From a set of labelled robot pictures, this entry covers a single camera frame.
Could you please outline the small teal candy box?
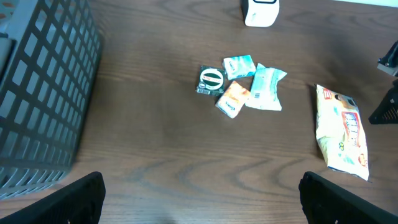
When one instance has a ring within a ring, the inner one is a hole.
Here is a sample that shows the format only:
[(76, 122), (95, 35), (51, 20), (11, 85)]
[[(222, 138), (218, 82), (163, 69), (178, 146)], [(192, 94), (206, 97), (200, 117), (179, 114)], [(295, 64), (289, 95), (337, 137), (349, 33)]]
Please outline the small teal candy box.
[(256, 66), (250, 55), (240, 55), (223, 59), (223, 67), (228, 80), (253, 76)]

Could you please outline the small orange candy box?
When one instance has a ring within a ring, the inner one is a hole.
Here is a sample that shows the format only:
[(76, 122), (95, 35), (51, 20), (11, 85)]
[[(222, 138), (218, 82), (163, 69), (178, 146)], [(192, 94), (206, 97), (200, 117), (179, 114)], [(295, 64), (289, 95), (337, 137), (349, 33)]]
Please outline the small orange candy box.
[(215, 106), (233, 119), (239, 114), (250, 96), (251, 93), (249, 90), (241, 86), (238, 82), (233, 81), (216, 102)]

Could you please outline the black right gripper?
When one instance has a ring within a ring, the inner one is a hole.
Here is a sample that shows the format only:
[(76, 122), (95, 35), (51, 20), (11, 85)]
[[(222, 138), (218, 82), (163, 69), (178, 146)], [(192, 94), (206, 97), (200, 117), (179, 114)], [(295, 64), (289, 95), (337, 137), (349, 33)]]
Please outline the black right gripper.
[[(397, 42), (389, 49), (387, 54), (377, 61), (377, 69), (397, 76)], [(368, 118), (371, 124), (397, 124), (397, 80), (392, 82), (393, 87), (389, 89), (379, 106)]]

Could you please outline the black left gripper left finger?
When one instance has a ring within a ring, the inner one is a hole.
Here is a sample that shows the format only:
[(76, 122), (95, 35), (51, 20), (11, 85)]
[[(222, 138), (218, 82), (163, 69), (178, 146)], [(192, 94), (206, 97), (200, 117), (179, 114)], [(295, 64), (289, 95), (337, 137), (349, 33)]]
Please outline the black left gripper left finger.
[(97, 224), (106, 188), (100, 172), (92, 172), (18, 212), (1, 224)]

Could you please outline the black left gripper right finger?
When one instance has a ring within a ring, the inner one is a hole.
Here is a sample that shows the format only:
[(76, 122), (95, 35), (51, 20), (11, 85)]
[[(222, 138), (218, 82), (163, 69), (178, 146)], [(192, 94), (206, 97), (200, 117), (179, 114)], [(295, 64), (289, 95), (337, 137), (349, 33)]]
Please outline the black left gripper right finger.
[(302, 210), (311, 224), (397, 224), (397, 216), (307, 171), (298, 186)]

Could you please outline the teal white snack packet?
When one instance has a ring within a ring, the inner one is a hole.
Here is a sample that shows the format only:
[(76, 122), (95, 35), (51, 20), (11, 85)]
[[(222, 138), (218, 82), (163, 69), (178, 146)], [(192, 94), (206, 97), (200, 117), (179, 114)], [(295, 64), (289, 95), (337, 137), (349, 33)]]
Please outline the teal white snack packet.
[(277, 96), (277, 84), (286, 75), (287, 72), (265, 67), (259, 63), (251, 85), (251, 96), (245, 105), (257, 110), (281, 111), (282, 106)]

